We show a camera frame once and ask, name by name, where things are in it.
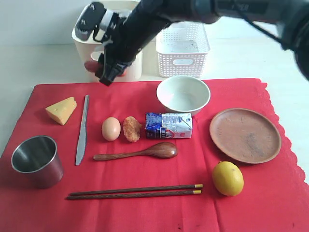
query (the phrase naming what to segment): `chopsticks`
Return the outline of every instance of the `chopsticks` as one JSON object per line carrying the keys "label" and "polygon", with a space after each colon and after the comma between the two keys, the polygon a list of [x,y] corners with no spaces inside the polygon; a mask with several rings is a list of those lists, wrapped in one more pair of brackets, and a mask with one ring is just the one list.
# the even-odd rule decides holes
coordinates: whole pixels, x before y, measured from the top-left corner
{"label": "chopsticks", "polygon": [[185,191],[169,191],[169,192],[152,192],[152,193],[134,193],[134,194],[114,194],[110,193],[128,193],[128,192],[142,192],[142,191],[158,191],[158,190],[180,190],[180,189],[200,189],[202,184],[197,185],[177,185],[177,186],[163,186],[163,187],[145,187],[145,188],[125,188],[112,189],[102,191],[88,191],[88,192],[72,192],[66,197],[67,200],[85,200],[85,199],[115,199],[115,198],[143,198],[143,197],[165,197],[165,196],[183,196],[201,194],[201,190],[185,190]]}

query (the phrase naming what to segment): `white wall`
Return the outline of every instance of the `white wall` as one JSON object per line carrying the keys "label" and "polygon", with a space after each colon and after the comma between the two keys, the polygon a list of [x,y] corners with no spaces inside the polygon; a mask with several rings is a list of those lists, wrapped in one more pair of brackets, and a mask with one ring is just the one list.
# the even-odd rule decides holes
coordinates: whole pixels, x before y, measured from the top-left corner
{"label": "white wall", "polygon": [[[0,45],[71,44],[71,31],[90,0],[0,1]],[[264,25],[275,32],[274,26]],[[243,20],[221,18],[207,25],[211,39],[263,36]]]}

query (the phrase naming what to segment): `spoon handle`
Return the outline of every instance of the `spoon handle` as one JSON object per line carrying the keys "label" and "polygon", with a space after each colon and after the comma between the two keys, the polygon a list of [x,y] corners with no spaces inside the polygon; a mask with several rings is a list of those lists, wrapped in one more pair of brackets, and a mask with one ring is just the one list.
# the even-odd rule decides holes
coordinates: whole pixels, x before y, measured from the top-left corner
{"label": "spoon handle", "polygon": [[140,152],[119,153],[119,154],[96,154],[93,156],[93,159],[96,161],[108,161],[138,155],[140,155]]}

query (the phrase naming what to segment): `ceramic bowl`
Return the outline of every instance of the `ceramic bowl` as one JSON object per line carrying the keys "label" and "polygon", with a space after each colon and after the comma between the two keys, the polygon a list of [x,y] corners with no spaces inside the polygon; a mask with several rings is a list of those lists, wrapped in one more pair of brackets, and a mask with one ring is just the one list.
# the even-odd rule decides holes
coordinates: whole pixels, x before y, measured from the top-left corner
{"label": "ceramic bowl", "polygon": [[156,91],[168,113],[199,113],[210,101],[209,87],[199,79],[179,75],[162,81]]}

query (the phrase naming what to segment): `yellow lemon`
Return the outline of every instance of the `yellow lemon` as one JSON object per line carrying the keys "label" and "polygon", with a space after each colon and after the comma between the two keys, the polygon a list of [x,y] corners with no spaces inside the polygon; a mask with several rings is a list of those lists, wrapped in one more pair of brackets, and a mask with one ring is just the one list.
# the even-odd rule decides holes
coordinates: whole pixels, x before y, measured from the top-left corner
{"label": "yellow lemon", "polygon": [[241,193],[244,180],[240,169],[231,162],[220,162],[212,171],[212,180],[216,189],[225,196]]}

